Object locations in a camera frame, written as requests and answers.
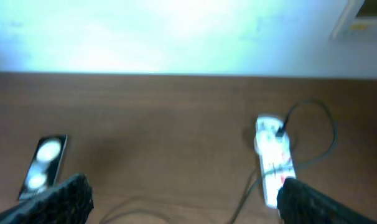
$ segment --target wire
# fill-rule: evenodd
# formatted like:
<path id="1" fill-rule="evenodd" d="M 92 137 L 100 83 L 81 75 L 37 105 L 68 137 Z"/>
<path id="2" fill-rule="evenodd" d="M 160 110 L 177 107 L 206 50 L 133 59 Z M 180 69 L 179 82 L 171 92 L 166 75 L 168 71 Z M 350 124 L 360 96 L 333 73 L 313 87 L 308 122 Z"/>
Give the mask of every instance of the wire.
<path id="1" fill-rule="evenodd" d="M 330 110 L 328 109 L 327 105 L 325 105 L 322 101 L 320 100 L 317 100 L 317 99 L 308 99 L 308 100 L 304 100 L 304 101 L 300 101 L 298 103 L 296 103 L 294 106 L 292 106 L 287 115 L 286 115 L 286 118 L 284 120 L 284 124 L 282 125 L 282 127 L 277 131 L 276 133 L 276 136 L 278 134 L 281 134 L 281 133 L 285 133 L 286 132 L 286 126 L 287 126 L 287 123 L 289 121 L 289 118 L 292 114 L 292 112 L 299 106 L 304 106 L 304 105 L 308 105 L 308 104 L 316 104 L 316 105 L 319 105 L 323 111 L 325 112 L 325 114 L 327 115 L 330 123 L 331 123 L 331 126 L 332 126 L 332 134 L 333 134 L 333 138 L 332 138 L 332 142 L 331 144 L 329 145 L 328 149 L 321 153 L 320 155 L 316 156 L 315 158 L 307 161 L 307 162 L 302 162 L 296 166 L 287 166 L 287 167 L 280 167 L 278 169 L 274 169 L 274 170 L 269 170 L 267 172 L 265 172 L 260 178 L 258 178 L 254 183 L 253 185 L 249 188 L 249 190 L 247 191 L 246 194 L 243 195 L 243 197 L 241 198 L 233 216 L 231 217 L 230 221 L 228 222 L 229 224 L 234 224 L 234 222 L 236 221 L 238 215 L 240 214 L 242 208 L 244 207 L 245 205 L 245 202 L 247 201 L 248 197 L 251 195 L 251 193 L 253 192 L 253 190 L 262 182 L 262 180 L 269 174 L 273 174 L 275 172 L 281 172 L 281 171 L 284 171 L 284 170 L 289 170 L 289 169 L 295 169 L 295 170 L 298 170 L 298 169 L 302 169 L 302 168 L 305 168 L 309 165 L 312 165 L 324 158 L 326 158 L 328 155 L 331 154 L 331 152 L 333 151 L 333 147 L 335 145 L 335 142 L 337 141 L 337 126 L 335 124 L 335 121 L 334 121 L 334 118 L 330 112 Z"/>

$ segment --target wooden desk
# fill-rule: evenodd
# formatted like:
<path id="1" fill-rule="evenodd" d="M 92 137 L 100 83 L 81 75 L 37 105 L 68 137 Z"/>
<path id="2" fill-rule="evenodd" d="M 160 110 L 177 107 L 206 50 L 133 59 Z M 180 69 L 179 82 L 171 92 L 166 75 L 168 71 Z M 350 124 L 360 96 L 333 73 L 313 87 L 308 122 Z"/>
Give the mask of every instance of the wooden desk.
<path id="1" fill-rule="evenodd" d="M 94 188 L 88 223 L 147 210 L 170 223 L 226 223 L 250 173 L 258 114 L 283 116 L 320 98 L 338 124 L 335 152 L 298 179 L 377 220 L 377 81 L 285 78 L 0 74 L 0 211 L 16 204 L 40 137 L 69 134 L 60 181 L 82 172 Z M 296 162 L 325 150 L 323 113 L 295 112 Z M 126 215 L 110 223 L 165 223 Z M 279 223 L 254 191 L 237 223 Z"/>

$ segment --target extension cord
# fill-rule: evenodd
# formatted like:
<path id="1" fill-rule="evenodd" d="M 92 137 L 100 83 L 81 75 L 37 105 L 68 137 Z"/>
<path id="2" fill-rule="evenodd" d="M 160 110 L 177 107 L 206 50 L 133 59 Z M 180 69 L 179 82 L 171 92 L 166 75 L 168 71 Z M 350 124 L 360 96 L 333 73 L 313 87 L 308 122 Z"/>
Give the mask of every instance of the extension cord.
<path id="1" fill-rule="evenodd" d="M 259 116 L 256 121 L 255 151 L 259 154 L 263 180 L 264 201 L 270 208 L 277 208 L 277 195 L 286 178 L 296 178 L 293 168 L 289 137 L 285 132 L 276 137 L 283 122 L 273 116 Z M 281 167 L 292 167 L 283 171 L 274 171 Z"/>

